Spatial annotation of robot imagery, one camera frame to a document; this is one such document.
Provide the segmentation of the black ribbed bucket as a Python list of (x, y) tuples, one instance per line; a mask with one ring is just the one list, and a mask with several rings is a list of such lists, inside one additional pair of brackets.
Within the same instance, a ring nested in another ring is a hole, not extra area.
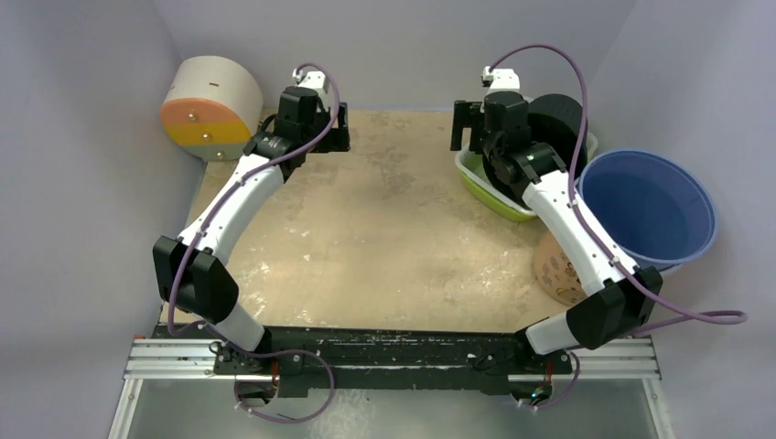
[(523, 101), (518, 114), (518, 124), (530, 128), (532, 141), (551, 145), (569, 169), (581, 133), (581, 104), (570, 96), (551, 93)]

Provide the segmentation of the orange cartoon bucket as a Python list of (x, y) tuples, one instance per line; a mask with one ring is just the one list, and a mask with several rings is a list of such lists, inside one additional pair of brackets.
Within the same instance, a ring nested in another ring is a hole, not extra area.
[(587, 298), (573, 264), (549, 231), (534, 250), (533, 273), (543, 291), (563, 305), (573, 306)]

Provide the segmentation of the large blue bucket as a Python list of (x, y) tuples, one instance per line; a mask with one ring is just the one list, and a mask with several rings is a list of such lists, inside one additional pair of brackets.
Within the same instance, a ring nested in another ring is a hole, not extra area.
[(577, 190), (609, 236), (641, 267), (665, 272), (715, 243), (717, 212), (690, 173), (660, 155), (614, 150), (597, 156)]

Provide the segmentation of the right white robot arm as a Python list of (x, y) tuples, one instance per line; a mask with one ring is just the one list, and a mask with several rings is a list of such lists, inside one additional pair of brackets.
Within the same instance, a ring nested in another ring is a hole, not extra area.
[(663, 278), (641, 268), (608, 233), (577, 194), (572, 172), (587, 163), (586, 120), (573, 98), (553, 93), (527, 101), (517, 91), (495, 91), (480, 102), (454, 103), (451, 150), (479, 155), (490, 183), (533, 211), (555, 237), (576, 270), (586, 297), (563, 314), (515, 335), (513, 358), (527, 372), (545, 365), (550, 353), (598, 348), (644, 324)]

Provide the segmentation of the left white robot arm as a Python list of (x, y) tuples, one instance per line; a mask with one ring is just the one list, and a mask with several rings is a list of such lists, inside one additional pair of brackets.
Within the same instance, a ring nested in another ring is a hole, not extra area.
[(177, 309), (200, 317), (238, 347), (249, 373), (270, 368), (269, 331), (239, 303), (239, 287), (226, 265), (260, 207), (319, 146), (350, 149), (347, 106), (335, 84), (290, 86), (277, 112), (263, 120), (246, 143), (238, 166), (208, 207), (175, 238), (160, 237), (152, 254), (160, 297), (169, 321)]

